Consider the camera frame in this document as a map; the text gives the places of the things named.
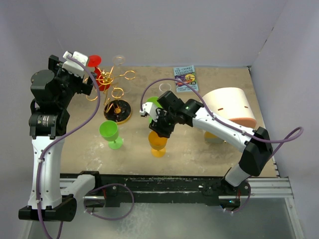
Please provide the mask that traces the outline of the red wine glass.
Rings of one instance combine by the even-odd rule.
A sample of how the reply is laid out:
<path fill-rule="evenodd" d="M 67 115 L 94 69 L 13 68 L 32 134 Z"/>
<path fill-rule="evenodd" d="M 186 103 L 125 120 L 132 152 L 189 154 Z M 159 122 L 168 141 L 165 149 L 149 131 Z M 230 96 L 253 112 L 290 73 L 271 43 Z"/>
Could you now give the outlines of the red wine glass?
<path fill-rule="evenodd" d="M 94 67 L 94 73 L 97 75 L 96 82 L 100 91 L 106 91 L 109 88 L 109 85 L 101 84 L 103 77 L 101 76 L 102 71 L 99 68 L 100 63 L 102 62 L 102 58 L 99 55 L 91 55 L 89 56 L 88 67 Z"/>

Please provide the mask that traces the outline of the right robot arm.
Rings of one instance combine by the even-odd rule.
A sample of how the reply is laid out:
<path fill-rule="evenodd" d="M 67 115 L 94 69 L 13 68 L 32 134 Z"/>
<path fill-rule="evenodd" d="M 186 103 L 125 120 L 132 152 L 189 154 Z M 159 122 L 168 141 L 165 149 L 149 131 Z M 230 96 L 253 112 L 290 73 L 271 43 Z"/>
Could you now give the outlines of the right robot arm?
<path fill-rule="evenodd" d="M 149 128 L 159 137 L 169 138 L 176 124 L 186 124 L 207 131 L 242 153 L 239 162 L 230 168 L 222 182 L 222 191 L 233 195 L 239 185 L 251 176 L 259 176 L 271 158 L 273 148 L 269 133 L 263 128 L 241 126 L 210 111 L 206 104 L 189 99 L 183 102 L 172 91 L 166 91 L 157 102 L 146 102 L 140 106 L 140 115 L 150 116 Z"/>

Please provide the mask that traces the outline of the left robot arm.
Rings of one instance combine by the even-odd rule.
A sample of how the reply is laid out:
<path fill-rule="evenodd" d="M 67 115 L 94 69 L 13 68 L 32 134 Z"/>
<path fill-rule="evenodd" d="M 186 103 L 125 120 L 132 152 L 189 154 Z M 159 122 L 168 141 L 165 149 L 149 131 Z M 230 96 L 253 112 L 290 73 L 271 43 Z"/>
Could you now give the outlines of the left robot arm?
<path fill-rule="evenodd" d="M 21 220 L 62 221 L 74 219 L 79 185 L 91 195 L 101 193 L 103 184 L 93 176 L 79 176 L 74 185 L 60 189 L 60 162 L 70 114 L 67 107 L 75 94 L 90 95 L 96 74 L 84 80 L 89 58 L 79 52 L 48 58 L 48 68 L 34 73 L 30 90 L 34 96 L 29 118 L 33 146 L 33 179 L 28 203 L 18 212 Z"/>

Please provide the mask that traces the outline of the white round drawer box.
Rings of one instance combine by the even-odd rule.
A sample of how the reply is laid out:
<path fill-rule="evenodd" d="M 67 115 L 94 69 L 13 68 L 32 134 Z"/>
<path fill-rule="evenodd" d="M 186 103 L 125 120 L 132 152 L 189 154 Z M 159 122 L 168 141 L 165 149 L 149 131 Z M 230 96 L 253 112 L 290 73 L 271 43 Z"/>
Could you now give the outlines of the white round drawer box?
<path fill-rule="evenodd" d="M 244 91 L 240 88 L 220 88 L 203 96 L 209 109 L 239 125 L 255 128 L 257 121 Z"/>

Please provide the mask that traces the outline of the clear wine glass front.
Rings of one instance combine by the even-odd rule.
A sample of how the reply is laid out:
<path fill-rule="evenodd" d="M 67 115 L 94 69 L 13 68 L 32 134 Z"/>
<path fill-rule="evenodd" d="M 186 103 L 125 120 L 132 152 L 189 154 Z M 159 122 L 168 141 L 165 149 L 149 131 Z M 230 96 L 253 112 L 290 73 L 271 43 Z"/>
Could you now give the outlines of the clear wine glass front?
<path fill-rule="evenodd" d="M 128 93 L 131 90 L 131 84 L 124 76 L 126 70 L 123 68 L 125 63 L 125 57 L 122 55 L 116 55 L 112 58 L 114 64 L 113 68 L 113 86 L 123 89 L 124 93 Z"/>

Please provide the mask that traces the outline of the gold wine glass rack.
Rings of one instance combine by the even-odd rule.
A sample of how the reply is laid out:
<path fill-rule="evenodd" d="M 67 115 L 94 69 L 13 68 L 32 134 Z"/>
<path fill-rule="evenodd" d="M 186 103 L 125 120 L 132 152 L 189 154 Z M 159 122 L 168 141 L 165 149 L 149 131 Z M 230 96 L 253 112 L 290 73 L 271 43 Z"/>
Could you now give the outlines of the gold wine glass rack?
<path fill-rule="evenodd" d="M 101 84 L 109 85 L 106 91 L 100 91 L 99 87 L 96 92 L 100 92 L 102 96 L 105 96 L 103 114 L 106 120 L 116 122 L 116 124 L 124 124 L 129 120 L 132 114 L 131 105 L 123 99 L 125 93 L 123 89 L 113 86 L 114 76 L 112 74 L 114 65 L 109 69 L 102 69 L 101 76 L 103 80 Z M 124 74 L 127 80 L 132 81 L 136 78 L 136 73 L 133 70 L 128 70 Z"/>

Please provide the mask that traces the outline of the orange wine glass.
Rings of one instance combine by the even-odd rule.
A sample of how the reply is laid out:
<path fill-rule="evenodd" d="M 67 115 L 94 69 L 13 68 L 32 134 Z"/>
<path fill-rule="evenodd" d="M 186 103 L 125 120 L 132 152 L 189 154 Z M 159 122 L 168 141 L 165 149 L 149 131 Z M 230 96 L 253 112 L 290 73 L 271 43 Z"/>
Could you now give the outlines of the orange wine glass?
<path fill-rule="evenodd" d="M 150 132 L 148 136 L 149 144 L 151 146 L 151 153 L 154 157 L 163 157 L 166 153 L 167 138 L 159 137 L 154 131 Z"/>

